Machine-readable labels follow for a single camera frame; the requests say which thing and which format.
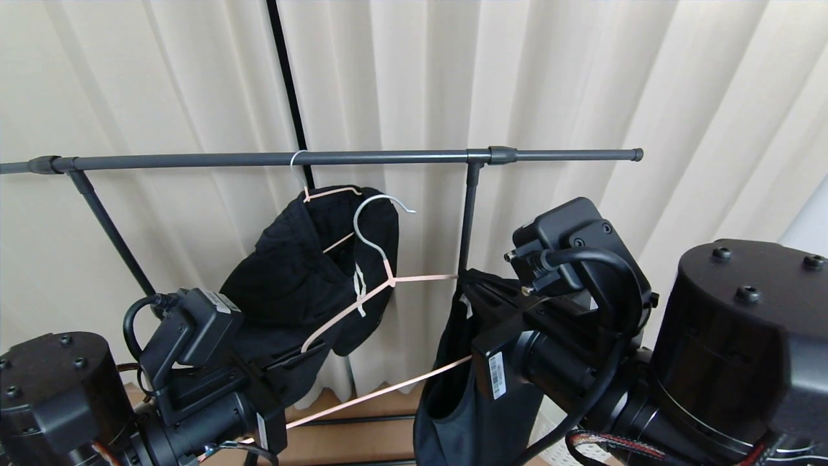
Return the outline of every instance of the silver hanger hook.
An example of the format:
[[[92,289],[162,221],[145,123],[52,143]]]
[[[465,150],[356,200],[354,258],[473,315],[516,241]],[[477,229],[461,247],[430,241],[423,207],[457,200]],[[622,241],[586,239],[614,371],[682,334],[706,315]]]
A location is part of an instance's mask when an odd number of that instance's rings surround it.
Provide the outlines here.
[[[293,177],[296,178],[296,180],[299,181],[299,187],[304,189],[305,187],[307,187],[307,182],[304,179],[302,179],[302,177],[297,175],[296,170],[293,169],[293,161],[296,160],[297,155],[299,155],[300,153],[303,153],[303,152],[307,152],[307,150],[305,150],[305,149],[297,150],[293,154],[293,157],[291,157],[291,163],[290,163],[289,167],[291,168],[291,175],[293,175]]]
[[[363,210],[363,208],[365,206],[367,206],[369,202],[376,201],[377,199],[389,199],[391,201],[394,201],[397,204],[399,204],[399,206],[402,207],[402,209],[404,211],[406,211],[410,214],[416,214],[416,211],[412,210],[412,209],[409,209],[408,207],[406,207],[405,204],[402,203],[402,201],[400,201],[399,199],[397,199],[394,196],[389,196],[388,194],[377,194],[377,196],[371,196],[368,199],[364,200],[362,202],[362,204],[359,204],[359,207],[357,207],[357,211],[354,213],[354,233],[356,233],[357,237],[363,243],[365,243],[366,245],[369,245],[372,248],[374,248],[375,250],[379,251],[379,254],[383,257],[383,260],[388,261],[388,256],[385,255],[385,251],[383,250],[383,248],[381,248],[381,247],[375,245],[374,243],[372,243],[371,241],[365,239],[365,236],[363,236],[362,231],[359,230],[359,225],[357,223],[357,220],[359,219],[359,213]]]

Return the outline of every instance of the wooden floor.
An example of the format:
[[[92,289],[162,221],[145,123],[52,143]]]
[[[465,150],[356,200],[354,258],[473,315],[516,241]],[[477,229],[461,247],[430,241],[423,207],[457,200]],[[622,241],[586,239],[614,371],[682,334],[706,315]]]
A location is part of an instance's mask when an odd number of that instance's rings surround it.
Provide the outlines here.
[[[420,400],[422,384],[410,394],[395,391],[372,400],[350,406],[326,417],[364,417],[374,415],[413,414]],[[289,408],[288,421],[339,404],[331,391],[325,390],[307,410]],[[313,464],[337,464],[354,461],[377,461],[384,459],[414,458],[412,447],[413,420],[394,420],[346,425],[299,426],[287,431],[287,449],[279,454],[280,466],[305,466]],[[205,466],[241,466],[244,453],[221,451],[204,462]],[[534,459],[530,466],[545,466],[540,459]]]

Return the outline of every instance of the clothing rack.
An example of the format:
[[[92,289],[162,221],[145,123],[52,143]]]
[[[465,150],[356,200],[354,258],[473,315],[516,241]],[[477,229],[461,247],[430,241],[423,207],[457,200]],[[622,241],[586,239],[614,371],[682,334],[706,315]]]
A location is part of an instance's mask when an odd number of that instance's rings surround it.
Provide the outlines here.
[[[132,155],[121,157],[58,157],[44,156],[28,162],[0,163],[0,175],[13,173],[35,173],[40,175],[65,174],[75,184],[78,192],[89,204],[89,208],[112,242],[124,264],[141,286],[146,295],[155,294],[149,278],[132,255],[112,218],[95,193],[94,186],[86,176],[90,170],[123,170],[130,168],[169,167],[276,167],[290,164],[293,153],[192,153]],[[443,151],[362,151],[362,152],[303,152],[301,165],[373,165],[398,163],[466,163],[465,202],[460,236],[460,257],[457,270],[466,270],[469,261],[469,243],[474,219],[474,203],[477,196],[480,169],[485,165],[497,166],[516,162],[570,162],[585,160],[630,160],[638,162],[643,150],[527,150],[490,147],[486,149],[443,150]],[[337,420],[316,420],[307,425],[356,424],[364,422],[413,419],[414,415],[383,415]],[[256,463],[256,457],[249,455],[245,465]],[[346,464],[325,464],[317,466],[394,466],[414,464],[414,459],[358,462]]]

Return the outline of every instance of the bolt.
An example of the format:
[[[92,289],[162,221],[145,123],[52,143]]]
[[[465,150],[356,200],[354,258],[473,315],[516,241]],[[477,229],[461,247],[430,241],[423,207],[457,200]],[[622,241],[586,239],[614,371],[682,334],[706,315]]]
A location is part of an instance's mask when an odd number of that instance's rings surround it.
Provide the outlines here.
[[[821,255],[806,255],[805,259],[802,260],[802,263],[805,265],[806,268],[811,270],[822,270],[822,267],[826,264],[826,258],[822,257]]]
[[[15,398],[20,398],[20,396],[21,396],[22,394],[23,394],[23,391],[22,391],[22,390],[20,390],[20,387],[18,387],[18,386],[16,386],[16,385],[10,385],[10,386],[6,389],[6,396],[8,396],[9,398],[11,398],[12,400],[14,400]]]
[[[736,289],[736,298],[748,303],[756,303],[759,301],[759,290],[749,285],[740,286]]]
[[[713,250],[713,257],[722,262],[727,262],[730,260],[730,248],[715,248]]]

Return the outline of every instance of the beige curtain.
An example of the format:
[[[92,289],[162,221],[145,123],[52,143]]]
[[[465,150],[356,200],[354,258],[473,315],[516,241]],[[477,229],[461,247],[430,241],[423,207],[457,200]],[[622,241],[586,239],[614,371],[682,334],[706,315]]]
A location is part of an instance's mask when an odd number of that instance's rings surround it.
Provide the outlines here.
[[[511,232],[587,196],[667,294],[684,250],[777,240],[828,172],[826,2],[278,4],[311,150],[645,149],[640,163],[484,168],[476,268],[510,275]],[[269,28],[253,0],[0,2],[0,157],[292,150]],[[315,174],[419,211],[401,214],[402,273],[455,269],[464,166]],[[90,177],[161,291],[217,289],[297,192],[281,167]],[[0,187],[0,344],[85,329],[126,361],[120,320],[140,290],[81,197],[63,177]],[[400,285],[317,390],[346,397],[350,374],[364,393],[427,369],[452,288]]]

